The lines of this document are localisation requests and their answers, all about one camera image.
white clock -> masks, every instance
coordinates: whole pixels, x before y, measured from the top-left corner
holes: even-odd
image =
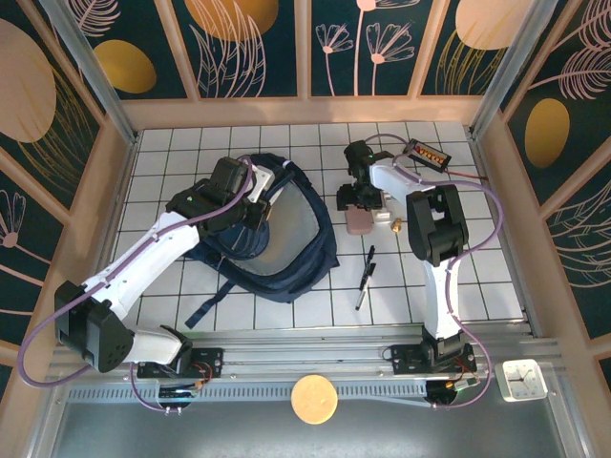
[[[500,394],[508,403],[547,397],[547,385],[535,360],[515,360],[497,364],[496,379]]]

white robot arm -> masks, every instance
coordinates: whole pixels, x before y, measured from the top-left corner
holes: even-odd
[[[156,223],[123,256],[81,286],[66,281],[55,292],[55,309],[97,288],[90,298],[55,322],[55,335],[67,347],[100,372],[121,363],[156,363],[180,374],[190,364],[191,342],[168,326],[126,328],[122,320],[144,290],[177,258],[194,248],[208,234],[238,222],[258,227],[266,219],[270,203],[262,199],[274,175],[252,166],[253,183],[244,198],[206,222],[191,225],[188,219],[221,208],[243,186],[245,165],[224,158],[212,176],[176,194]]]
[[[375,162],[369,167],[371,185],[390,194],[398,202],[406,202],[406,197],[416,191],[425,192],[433,189],[433,186],[425,186],[402,177],[392,167],[392,159],[385,158]],[[431,262],[422,262],[426,276],[427,290],[427,315],[424,327],[435,339],[447,339],[460,332],[456,321],[452,318],[446,299],[446,277],[448,264],[452,258],[447,258],[435,266]],[[453,265],[453,273],[450,285],[451,301],[458,304],[458,265]]]
[[[348,173],[356,179],[338,190],[338,210],[350,205],[379,209],[383,206],[382,191],[407,207],[411,250],[422,261],[426,274],[427,313],[423,341],[406,359],[419,359],[418,370],[442,370],[454,358],[462,357],[465,349],[471,349],[450,313],[446,296],[449,265],[463,253],[469,238],[458,191],[453,185],[424,185],[403,177],[393,166],[392,155],[374,153],[365,141],[351,143],[344,154]],[[453,263],[450,275],[449,296],[454,311],[458,310],[458,264]]]

pink eraser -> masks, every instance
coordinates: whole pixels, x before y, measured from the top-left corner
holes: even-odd
[[[371,212],[362,208],[348,207],[345,211],[347,230],[351,236],[364,236],[373,230],[373,216]]]

navy blue backpack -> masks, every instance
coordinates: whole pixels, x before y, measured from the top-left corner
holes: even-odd
[[[339,265],[327,207],[306,174],[280,156],[263,153],[250,158],[274,174],[264,196],[282,192],[259,230],[237,224],[204,239],[185,254],[228,278],[186,321],[191,329],[235,285],[270,301],[291,303]]]

screw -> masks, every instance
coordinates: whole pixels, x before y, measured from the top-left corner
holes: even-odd
[[[401,219],[400,218],[397,218],[395,221],[392,222],[392,224],[390,225],[390,230],[394,232],[395,234],[398,234],[399,232],[401,232]]]

